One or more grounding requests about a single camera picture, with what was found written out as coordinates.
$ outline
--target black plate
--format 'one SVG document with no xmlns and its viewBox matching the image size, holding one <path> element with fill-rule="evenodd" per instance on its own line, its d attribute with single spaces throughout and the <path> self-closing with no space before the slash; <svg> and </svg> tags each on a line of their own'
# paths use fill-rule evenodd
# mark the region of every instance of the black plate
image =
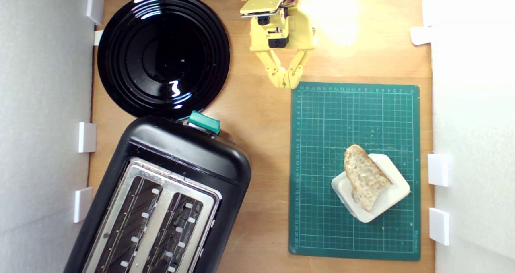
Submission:
<svg viewBox="0 0 515 273">
<path fill-rule="evenodd" d="M 179 120 L 220 92 L 229 40 L 201 1 L 133 0 L 105 27 L 97 64 L 104 88 L 123 110 Z"/>
</svg>

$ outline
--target white wall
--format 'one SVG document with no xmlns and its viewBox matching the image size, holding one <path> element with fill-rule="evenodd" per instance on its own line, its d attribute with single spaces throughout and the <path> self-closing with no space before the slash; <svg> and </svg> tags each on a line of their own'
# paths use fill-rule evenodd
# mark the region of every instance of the white wall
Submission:
<svg viewBox="0 0 515 273">
<path fill-rule="evenodd" d="M 78 124 L 91 116 L 85 0 L 0 0 L 0 272 L 59 272 L 87 186 Z"/>
<path fill-rule="evenodd" d="M 432 0 L 434 152 L 451 156 L 437 273 L 515 272 L 515 2 Z"/>
</svg>

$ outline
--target bread slice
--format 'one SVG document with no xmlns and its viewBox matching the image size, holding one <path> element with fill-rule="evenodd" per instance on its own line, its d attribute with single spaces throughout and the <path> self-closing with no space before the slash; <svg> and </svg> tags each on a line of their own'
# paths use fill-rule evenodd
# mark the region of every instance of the bread slice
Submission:
<svg viewBox="0 0 515 273">
<path fill-rule="evenodd" d="M 353 188 L 353 199 L 370 212 L 379 194 L 392 182 L 357 144 L 345 151 L 344 166 Z"/>
</svg>

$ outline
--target white bracket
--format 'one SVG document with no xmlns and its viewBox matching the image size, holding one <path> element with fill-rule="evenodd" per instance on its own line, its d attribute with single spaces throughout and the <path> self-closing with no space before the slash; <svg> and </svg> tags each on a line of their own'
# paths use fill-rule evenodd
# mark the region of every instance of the white bracket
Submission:
<svg viewBox="0 0 515 273">
<path fill-rule="evenodd" d="M 86 6 L 86 16 L 96 25 L 101 25 L 103 21 L 103 0 L 88 0 Z"/>
<path fill-rule="evenodd" d="M 96 151 L 96 124 L 79 123 L 79 153 Z"/>
<path fill-rule="evenodd" d="M 422 0 L 423 27 L 412 27 L 410 37 L 416 46 L 430 43 L 433 39 L 431 26 L 435 20 L 435 9 L 432 0 Z"/>
<path fill-rule="evenodd" d="M 429 208 L 429 238 L 444 246 L 449 245 L 449 213 Z"/>
<path fill-rule="evenodd" d="M 75 191 L 75 210 L 73 214 L 73 222 L 78 223 L 88 214 L 93 198 L 93 189 L 86 187 Z"/>
<path fill-rule="evenodd" d="M 449 156 L 427 154 L 427 178 L 432 185 L 449 186 Z"/>
<path fill-rule="evenodd" d="M 93 46 L 98 47 L 98 44 L 100 44 L 100 38 L 102 37 L 103 29 L 100 31 L 95 31 L 95 40 L 93 41 Z"/>
</svg>

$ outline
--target toaster slot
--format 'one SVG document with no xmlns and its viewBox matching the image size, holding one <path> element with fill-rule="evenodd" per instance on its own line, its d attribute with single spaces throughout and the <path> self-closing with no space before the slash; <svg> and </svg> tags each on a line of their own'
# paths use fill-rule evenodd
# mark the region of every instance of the toaster slot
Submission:
<svg viewBox="0 0 515 273">
<path fill-rule="evenodd" d="M 220 201 L 212 188 L 132 159 L 83 272 L 192 272 Z"/>
<path fill-rule="evenodd" d="M 162 187 L 136 176 L 123 201 L 95 272 L 125 272 L 136 255 Z"/>
<path fill-rule="evenodd" d="M 202 207 L 202 202 L 194 198 L 175 194 L 152 247 L 146 272 L 177 271 L 190 246 Z"/>
</svg>

